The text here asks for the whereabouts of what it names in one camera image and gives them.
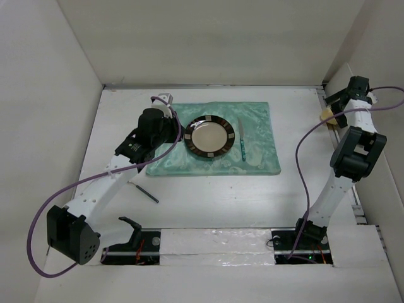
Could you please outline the knife with green handle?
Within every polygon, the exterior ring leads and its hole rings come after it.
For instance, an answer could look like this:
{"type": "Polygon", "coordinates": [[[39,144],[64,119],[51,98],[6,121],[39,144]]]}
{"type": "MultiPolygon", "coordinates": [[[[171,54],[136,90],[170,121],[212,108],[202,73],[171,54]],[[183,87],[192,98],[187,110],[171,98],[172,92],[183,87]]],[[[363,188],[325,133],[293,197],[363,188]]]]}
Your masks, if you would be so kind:
{"type": "Polygon", "coordinates": [[[238,126],[239,126],[239,138],[240,138],[242,161],[245,162],[246,161],[246,149],[245,149],[245,142],[244,142],[244,127],[243,127],[241,118],[238,117],[237,120],[238,120],[238,126]]]}

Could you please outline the fork with dark handle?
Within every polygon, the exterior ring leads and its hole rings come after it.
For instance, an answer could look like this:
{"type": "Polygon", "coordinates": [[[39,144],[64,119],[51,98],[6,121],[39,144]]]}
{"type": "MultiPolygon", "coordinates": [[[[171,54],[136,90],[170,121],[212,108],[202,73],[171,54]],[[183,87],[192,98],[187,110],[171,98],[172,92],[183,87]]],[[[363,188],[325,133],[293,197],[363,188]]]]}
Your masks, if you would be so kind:
{"type": "Polygon", "coordinates": [[[155,203],[159,203],[159,202],[160,202],[156,197],[154,197],[154,196],[153,196],[151,193],[149,193],[147,190],[143,189],[141,186],[139,186],[139,185],[137,185],[137,184],[135,184],[135,183],[133,183],[133,182],[131,182],[131,181],[128,181],[128,184],[131,185],[131,186],[134,186],[137,190],[139,190],[140,192],[142,192],[144,195],[146,195],[148,198],[150,198],[153,202],[155,202],[155,203]]]}

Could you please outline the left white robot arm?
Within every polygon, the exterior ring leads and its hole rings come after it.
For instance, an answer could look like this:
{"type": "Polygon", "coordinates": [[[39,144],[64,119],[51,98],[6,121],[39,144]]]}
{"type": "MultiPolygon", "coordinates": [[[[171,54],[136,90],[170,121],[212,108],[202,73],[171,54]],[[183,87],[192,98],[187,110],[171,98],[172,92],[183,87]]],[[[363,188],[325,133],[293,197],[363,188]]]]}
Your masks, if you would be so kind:
{"type": "Polygon", "coordinates": [[[107,247],[110,234],[101,230],[97,217],[128,181],[157,160],[155,152],[161,145],[178,143],[181,136],[182,128],[171,106],[145,109],[137,128],[115,149],[104,172],[88,178],[88,187],[78,197],[47,212],[50,247],[80,265],[88,263],[99,248],[107,247]]]}

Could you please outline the yellow mug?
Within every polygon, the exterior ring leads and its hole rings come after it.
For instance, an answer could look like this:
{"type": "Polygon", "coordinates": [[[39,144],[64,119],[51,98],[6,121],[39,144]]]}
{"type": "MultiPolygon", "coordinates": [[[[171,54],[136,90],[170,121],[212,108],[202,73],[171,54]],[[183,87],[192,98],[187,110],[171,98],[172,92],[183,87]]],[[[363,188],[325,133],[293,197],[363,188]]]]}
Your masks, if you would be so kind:
{"type": "Polygon", "coordinates": [[[326,121],[327,125],[330,126],[337,126],[338,123],[336,121],[335,118],[330,119],[331,116],[333,116],[334,113],[332,112],[330,107],[326,107],[325,109],[323,109],[323,111],[320,114],[320,121],[326,121]]]}

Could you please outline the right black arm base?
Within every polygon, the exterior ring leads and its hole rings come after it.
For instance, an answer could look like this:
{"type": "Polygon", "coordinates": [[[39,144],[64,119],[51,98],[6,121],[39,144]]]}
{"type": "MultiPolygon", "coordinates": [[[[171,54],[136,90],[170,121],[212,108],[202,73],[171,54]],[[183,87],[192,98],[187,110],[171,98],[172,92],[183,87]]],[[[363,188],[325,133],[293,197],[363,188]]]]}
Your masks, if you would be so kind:
{"type": "Polygon", "coordinates": [[[333,264],[327,228],[298,219],[293,228],[271,229],[266,246],[276,264],[333,264]]]}

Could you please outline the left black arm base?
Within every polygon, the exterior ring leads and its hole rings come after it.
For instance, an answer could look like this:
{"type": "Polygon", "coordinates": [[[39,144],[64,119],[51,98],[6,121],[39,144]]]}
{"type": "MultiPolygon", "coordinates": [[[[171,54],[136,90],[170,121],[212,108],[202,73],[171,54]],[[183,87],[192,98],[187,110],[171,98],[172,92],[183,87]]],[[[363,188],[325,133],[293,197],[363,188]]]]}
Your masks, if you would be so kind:
{"type": "Polygon", "coordinates": [[[154,266],[160,264],[160,229],[143,229],[128,217],[119,220],[130,226],[131,236],[126,241],[115,242],[103,250],[100,263],[103,265],[154,266]]]}

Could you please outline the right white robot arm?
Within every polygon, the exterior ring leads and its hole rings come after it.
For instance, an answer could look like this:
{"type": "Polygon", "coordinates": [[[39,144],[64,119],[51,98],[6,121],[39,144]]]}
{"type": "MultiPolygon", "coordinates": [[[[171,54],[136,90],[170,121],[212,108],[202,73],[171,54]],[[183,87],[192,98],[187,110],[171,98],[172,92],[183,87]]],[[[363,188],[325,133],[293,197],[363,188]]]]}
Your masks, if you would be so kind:
{"type": "Polygon", "coordinates": [[[373,170],[387,143],[387,137],[374,127],[371,110],[376,103],[369,80],[361,76],[350,78],[346,88],[326,98],[322,123],[334,123],[345,134],[330,160],[330,176],[314,204],[296,223],[292,241],[301,249],[321,242],[330,218],[345,193],[373,170]]]}

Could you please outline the dark rimmed dinner plate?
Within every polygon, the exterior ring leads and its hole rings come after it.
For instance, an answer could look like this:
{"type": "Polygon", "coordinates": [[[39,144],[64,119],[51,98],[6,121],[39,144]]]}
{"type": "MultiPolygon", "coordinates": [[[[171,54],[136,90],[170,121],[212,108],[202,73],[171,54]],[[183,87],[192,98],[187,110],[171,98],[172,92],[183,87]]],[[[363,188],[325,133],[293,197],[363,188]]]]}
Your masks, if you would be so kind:
{"type": "Polygon", "coordinates": [[[199,116],[184,130],[188,150],[201,158],[217,158],[228,153],[234,145],[235,131],[227,120],[214,115],[199,116]]]}

